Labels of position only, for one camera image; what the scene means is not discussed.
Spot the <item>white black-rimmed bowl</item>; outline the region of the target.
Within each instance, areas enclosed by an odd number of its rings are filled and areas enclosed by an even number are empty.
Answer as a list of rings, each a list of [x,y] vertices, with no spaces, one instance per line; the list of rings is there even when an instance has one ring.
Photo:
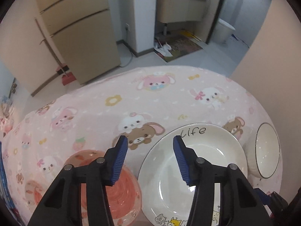
[[[245,143],[244,152],[249,172],[260,179],[275,173],[280,160],[280,142],[274,127],[264,122]]]

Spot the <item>pink strawberry bowl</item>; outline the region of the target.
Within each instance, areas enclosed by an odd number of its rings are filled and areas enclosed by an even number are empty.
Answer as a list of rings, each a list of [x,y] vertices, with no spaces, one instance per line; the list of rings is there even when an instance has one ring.
[[[70,156],[65,164],[86,166],[104,154],[100,150],[82,150]],[[119,180],[114,186],[107,186],[106,192],[114,225],[133,225],[142,208],[141,190],[134,174],[124,165]]]

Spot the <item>white life cartoon plate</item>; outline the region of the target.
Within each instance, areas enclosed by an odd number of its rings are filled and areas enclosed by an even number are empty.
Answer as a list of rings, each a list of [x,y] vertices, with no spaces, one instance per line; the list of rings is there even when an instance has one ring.
[[[152,225],[187,225],[199,157],[222,167],[234,163],[247,175],[243,148],[224,128],[194,123],[169,132],[150,149],[138,174],[142,211]]]

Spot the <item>pink cartoon tablecloth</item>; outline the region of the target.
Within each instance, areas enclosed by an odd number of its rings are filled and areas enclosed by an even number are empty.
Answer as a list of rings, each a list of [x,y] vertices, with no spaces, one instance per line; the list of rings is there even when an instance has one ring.
[[[264,122],[274,127],[261,104],[225,76],[190,66],[138,68],[51,97],[27,114],[3,139],[8,189],[28,224],[65,161],[79,151],[105,153],[126,136],[125,166],[138,181],[150,149],[179,127],[214,124],[243,148]],[[277,192],[282,161],[268,179],[253,176],[248,166],[246,177],[254,187]]]

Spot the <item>red broom and dustpan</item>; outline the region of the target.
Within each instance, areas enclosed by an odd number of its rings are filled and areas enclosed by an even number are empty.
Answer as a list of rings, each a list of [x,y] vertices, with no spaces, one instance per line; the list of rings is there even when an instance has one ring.
[[[35,18],[35,22],[36,25],[43,37],[41,43],[44,42],[44,44],[46,45],[47,49],[49,50],[50,54],[53,56],[54,60],[56,61],[58,68],[57,68],[57,73],[59,73],[60,71],[62,72],[62,84],[63,86],[66,86],[72,82],[74,82],[76,80],[75,76],[73,75],[73,73],[70,71],[69,67],[66,64],[63,64],[61,62],[61,60],[58,58],[57,54],[55,53],[55,51],[52,49],[48,39],[46,38],[44,32],[42,31],[42,28],[37,20],[37,18]]]

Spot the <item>patterned floor mat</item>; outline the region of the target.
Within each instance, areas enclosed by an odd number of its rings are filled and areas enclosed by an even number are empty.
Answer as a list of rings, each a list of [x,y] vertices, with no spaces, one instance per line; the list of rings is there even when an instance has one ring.
[[[203,48],[184,35],[155,37],[154,52],[169,63]]]

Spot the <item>white trash bin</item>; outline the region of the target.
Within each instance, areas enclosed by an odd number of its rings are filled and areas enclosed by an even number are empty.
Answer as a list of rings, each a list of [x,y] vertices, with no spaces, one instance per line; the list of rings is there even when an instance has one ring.
[[[214,41],[224,43],[236,31],[236,29],[222,19],[218,19],[214,32]]]

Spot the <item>beige refrigerator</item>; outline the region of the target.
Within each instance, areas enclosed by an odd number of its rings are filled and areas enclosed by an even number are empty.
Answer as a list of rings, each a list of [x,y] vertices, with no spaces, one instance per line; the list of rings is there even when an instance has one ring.
[[[108,0],[36,2],[52,42],[80,84],[120,66]]]

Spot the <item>bathroom vanity cabinet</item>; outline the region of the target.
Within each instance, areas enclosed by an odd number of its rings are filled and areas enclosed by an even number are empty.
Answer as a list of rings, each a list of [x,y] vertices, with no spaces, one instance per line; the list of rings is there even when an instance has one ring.
[[[156,19],[163,24],[202,21],[209,0],[157,0]]]

